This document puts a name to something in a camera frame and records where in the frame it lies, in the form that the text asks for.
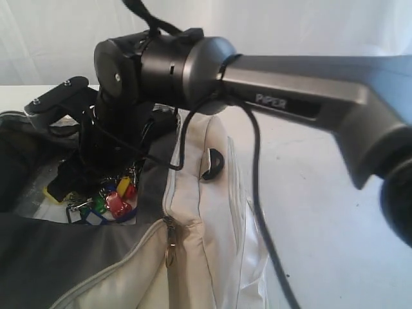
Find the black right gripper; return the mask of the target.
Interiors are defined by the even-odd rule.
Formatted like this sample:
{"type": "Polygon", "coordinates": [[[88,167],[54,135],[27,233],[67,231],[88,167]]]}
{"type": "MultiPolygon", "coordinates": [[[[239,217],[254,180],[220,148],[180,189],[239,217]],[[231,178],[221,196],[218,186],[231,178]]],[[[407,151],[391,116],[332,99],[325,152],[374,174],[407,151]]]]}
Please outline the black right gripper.
{"type": "MultiPolygon", "coordinates": [[[[123,104],[99,96],[84,112],[79,144],[83,164],[97,174],[115,174],[126,168],[138,154],[153,108],[152,102],[123,104]]],[[[88,175],[82,162],[71,157],[59,164],[56,177],[47,185],[48,195],[56,202],[87,186],[88,175]]]]}

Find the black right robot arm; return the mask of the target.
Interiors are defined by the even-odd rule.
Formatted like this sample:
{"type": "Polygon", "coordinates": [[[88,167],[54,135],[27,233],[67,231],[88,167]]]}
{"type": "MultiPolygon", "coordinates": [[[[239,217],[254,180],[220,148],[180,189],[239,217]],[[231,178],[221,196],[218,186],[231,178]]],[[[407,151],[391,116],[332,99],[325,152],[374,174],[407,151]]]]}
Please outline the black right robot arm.
{"type": "Polygon", "coordinates": [[[332,133],[354,186],[382,178],[382,213],[411,243],[411,57],[251,56],[200,28],[181,31],[153,16],[141,1],[126,7],[148,30],[100,42],[95,71],[57,86],[51,101],[80,120],[98,148],[127,160],[134,134],[154,103],[214,115],[237,105],[332,133]]]}

